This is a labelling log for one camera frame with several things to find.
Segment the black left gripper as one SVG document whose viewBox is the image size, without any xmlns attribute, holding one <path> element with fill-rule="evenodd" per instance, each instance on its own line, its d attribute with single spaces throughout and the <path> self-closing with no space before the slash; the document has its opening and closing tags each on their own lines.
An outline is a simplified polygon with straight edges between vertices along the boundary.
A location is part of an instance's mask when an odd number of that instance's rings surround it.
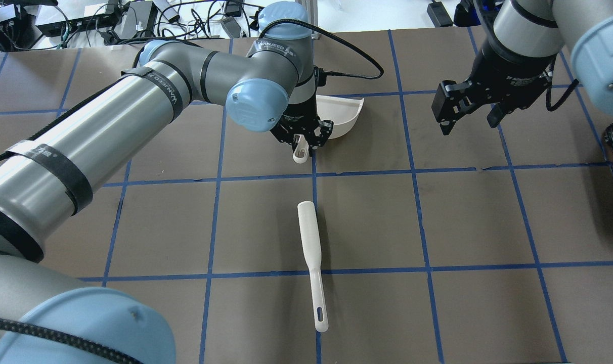
<svg viewBox="0 0 613 364">
<path fill-rule="evenodd" d="M 309 156 L 313 156 L 329 140 L 333 128 L 332 120 L 323 120 L 318 115 L 317 100 L 308 99 L 299 104 L 288 104 L 270 133 L 280 143 L 288 143 L 293 152 L 299 146 L 298 134 L 301 134 L 308 143 Z"/>
</svg>

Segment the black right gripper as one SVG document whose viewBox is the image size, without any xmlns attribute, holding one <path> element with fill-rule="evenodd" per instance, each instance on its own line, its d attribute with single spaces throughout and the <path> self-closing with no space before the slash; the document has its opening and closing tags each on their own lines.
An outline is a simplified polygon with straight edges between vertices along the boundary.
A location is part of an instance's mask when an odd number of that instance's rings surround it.
<svg viewBox="0 0 613 364">
<path fill-rule="evenodd" d="M 483 43 L 465 81 L 439 83 L 431 110 L 442 134 L 449 135 L 457 120 L 482 106 L 492 106 L 487 122 L 496 128 L 508 114 L 533 105 L 551 83 L 548 67 L 554 59 L 521 56 Z"/>
</svg>

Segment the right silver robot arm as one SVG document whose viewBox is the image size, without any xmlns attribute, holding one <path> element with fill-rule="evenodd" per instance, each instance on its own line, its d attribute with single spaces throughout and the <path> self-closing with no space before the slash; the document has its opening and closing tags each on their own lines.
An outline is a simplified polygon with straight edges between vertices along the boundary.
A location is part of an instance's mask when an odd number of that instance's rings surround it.
<svg viewBox="0 0 613 364">
<path fill-rule="evenodd" d="M 575 85 L 613 116 L 613 1 L 463 1 L 458 13 L 486 39 L 465 81 L 444 80 L 431 110 L 442 134 L 485 105 L 490 127 L 551 94 L 552 65 L 568 49 Z"/>
</svg>

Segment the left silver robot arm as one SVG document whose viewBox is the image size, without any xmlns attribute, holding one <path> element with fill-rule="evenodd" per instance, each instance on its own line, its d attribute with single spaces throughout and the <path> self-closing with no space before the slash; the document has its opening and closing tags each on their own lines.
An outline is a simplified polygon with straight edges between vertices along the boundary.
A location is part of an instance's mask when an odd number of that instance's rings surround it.
<svg viewBox="0 0 613 364">
<path fill-rule="evenodd" d="M 193 101 L 239 126 L 301 138 L 332 124 L 316 111 L 313 25 L 298 2 L 258 14 L 246 56 L 152 40 L 120 78 L 8 148 L 0 165 L 0 363 L 175 363 L 166 319 L 132 296 L 40 264 L 45 240 Z"/>
</svg>

